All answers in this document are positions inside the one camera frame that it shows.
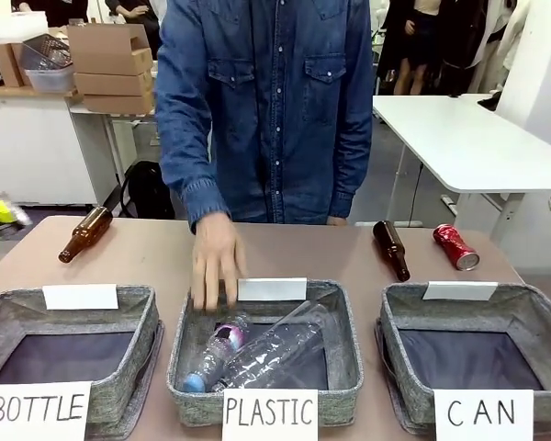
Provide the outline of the person's right hand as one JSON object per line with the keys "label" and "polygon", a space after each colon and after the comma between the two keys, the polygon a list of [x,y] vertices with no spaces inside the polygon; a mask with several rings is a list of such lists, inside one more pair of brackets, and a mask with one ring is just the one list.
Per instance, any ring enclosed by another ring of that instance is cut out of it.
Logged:
{"label": "person's right hand", "polygon": [[246,256],[242,237],[227,214],[214,212],[198,221],[192,259],[194,307],[215,311],[220,281],[224,283],[228,305],[234,305],[238,279],[246,276]]}

